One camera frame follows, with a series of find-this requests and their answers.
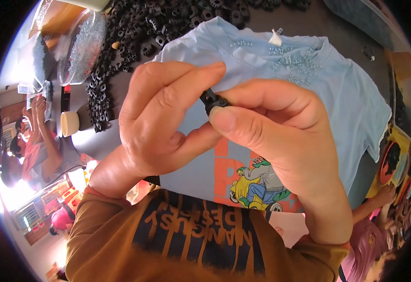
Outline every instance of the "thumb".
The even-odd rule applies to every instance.
[[[288,126],[280,125],[253,110],[241,107],[215,106],[210,111],[209,122],[225,138],[270,160],[288,152],[294,136]]]

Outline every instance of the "table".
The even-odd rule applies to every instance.
[[[355,26],[333,14],[322,0],[314,1],[306,12],[289,9],[282,5],[272,13],[252,8],[250,13],[251,20],[246,24],[246,27],[256,32],[277,30],[281,27],[284,30],[283,34],[286,36],[327,36],[329,42],[344,57],[352,59],[367,72],[382,96],[389,103],[388,65],[383,47]],[[367,59],[362,52],[362,49],[367,45],[374,51],[375,61]],[[132,74],[120,72],[109,81],[111,85],[110,94],[114,99],[115,106],[113,111],[116,117],[118,117],[127,93],[131,77]],[[102,160],[121,144],[118,120],[111,121],[109,128],[100,133],[95,133],[91,126],[84,127],[84,125],[90,124],[88,113],[85,110],[85,106],[88,104],[85,86],[86,84],[71,87],[70,110],[78,111],[81,120],[81,130],[72,135],[73,144],[80,152],[86,153],[97,160]],[[353,208],[358,206],[365,198],[377,168],[378,164],[374,163],[371,157],[365,153],[362,156],[355,181],[349,192],[350,205]]]

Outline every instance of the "finger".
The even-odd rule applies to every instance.
[[[255,78],[219,94],[233,106],[277,111],[270,119],[300,129],[314,125],[325,113],[315,93],[280,79]]]
[[[130,80],[119,118],[135,120],[160,89],[194,68],[194,65],[182,62],[150,62],[140,65]]]
[[[252,110],[228,106],[214,107],[209,115],[212,126],[227,139],[247,147],[270,161],[271,156],[283,156],[297,144],[298,134],[293,127],[277,124]]]
[[[216,85],[225,73],[226,66],[223,62],[192,69],[162,88],[143,110],[141,119],[150,120],[155,129],[152,132],[157,139],[171,137],[182,123],[186,110],[205,90]]]
[[[223,136],[209,122],[192,130],[175,151],[173,160],[179,160],[179,167],[185,166],[192,159],[213,149]]]

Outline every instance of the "clear beads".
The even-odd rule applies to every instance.
[[[272,71],[277,71],[281,66],[289,67],[290,74],[279,79],[287,80],[296,85],[306,84],[308,85],[316,76],[316,71],[321,68],[321,65],[314,64],[312,62],[311,53],[315,52],[318,48],[317,44],[314,44],[306,54],[300,53],[298,55],[286,55],[278,59],[272,66]],[[291,51],[291,47],[270,47],[270,55],[282,55],[284,52]]]
[[[279,56],[279,55],[283,55],[285,52],[290,52],[291,50],[292,50],[291,47],[285,47],[285,46],[270,47],[270,49],[268,50],[268,54],[270,56]]]
[[[236,46],[252,46],[252,42],[246,40],[239,40],[232,42],[229,47],[236,47]]]

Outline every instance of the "yellow cartoon car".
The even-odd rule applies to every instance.
[[[254,180],[248,180],[244,176],[240,177],[239,180],[235,180],[232,183],[231,190],[229,191],[229,198],[233,203],[241,204],[246,207],[244,202],[241,200],[246,197],[249,190],[249,185],[251,183],[259,183],[260,177]],[[254,200],[249,204],[248,208],[258,209],[261,211],[269,210],[271,212],[281,212],[282,206],[279,203],[263,204],[262,199],[257,195],[254,196]]]

